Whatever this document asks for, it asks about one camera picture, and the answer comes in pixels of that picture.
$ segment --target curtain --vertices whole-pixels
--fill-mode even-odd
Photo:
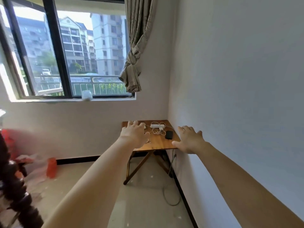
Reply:
[[[127,61],[119,76],[129,93],[141,91],[138,76],[141,73],[138,60],[149,40],[157,0],[125,0],[130,51]]]

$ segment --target white window sill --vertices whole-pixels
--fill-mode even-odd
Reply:
[[[94,98],[91,101],[133,101],[136,100],[135,97],[132,98]],[[11,102],[44,102],[44,103],[57,103],[57,102],[76,102],[76,101],[84,101],[81,98],[73,98],[73,99],[10,99]]]

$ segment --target black baseboard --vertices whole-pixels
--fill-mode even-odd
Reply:
[[[135,153],[134,157],[145,157],[145,156],[147,155],[147,153],[148,153],[148,152],[146,152],[146,151],[144,151],[144,152],[137,152],[137,153]],[[170,163],[170,159],[169,159],[169,157],[168,157],[167,152],[164,150],[164,151],[161,152],[161,153],[162,153],[162,155],[164,156],[164,158],[166,159],[166,161],[168,162],[168,164],[170,165],[171,163]],[[90,156],[90,157],[75,157],[75,158],[57,159],[57,165],[72,164],[72,163],[80,163],[80,162],[94,162],[94,161],[96,161],[99,157],[100,157],[100,156]],[[190,210],[190,207],[189,207],[189,205],[188,205],[188,203],[187,203],[187,200],[186,200],[186,198],[185,198],[184,192],[183,192],[183,190],[181,189],[181,186],[180,186],[180,184],[179,184],[179,182],[178,182],[178,179],[177,179],[177,177],[176,177],[176,175],[175,175],[175,172],[174,172],[173,168],[172,168],[171,170],[172,170],[172,173],[173,173],[173,178],[174,178],[175,184],[176,184],[176,186],[177,186],[177,188],[178,188],[178,191],[179,191],[179,193],[180,193],[180,195],[181,195],[181,199],[182,199],[183,202],[184,202],[184,205],[185,205],[185,207],[186,207],[186,210],[187,210],[187,212],[188,212],[188,215],[189,215],[189,217],[190,217],[190,220],[191,220],[191,222],[192,222],[192,225],[193,225],[194,228],[199,228],[199,227],[197,226],[197,223],[196,223],[194,217],[193,217],[193,214],[192,214],[192,212],[191,212],[191,210]]]

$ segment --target left arm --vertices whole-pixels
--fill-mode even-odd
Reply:
[[[126,164],[132,151],[149,138],[144,123],[129,121],[117,141],[106,150],[55,208],[43,228],[106,228]]]

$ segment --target carved wooden post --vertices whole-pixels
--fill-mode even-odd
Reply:
[[[38,210],[31,206],[32,197],[26,191],[24,181],[15,176],[17,164],[9,159],[10,153],[0,133],[0,180],[3,184],[3,194],[6,199],[12,201],[11,208],[20,213],[18,220],[24,228],[40,228],[43,220]]]

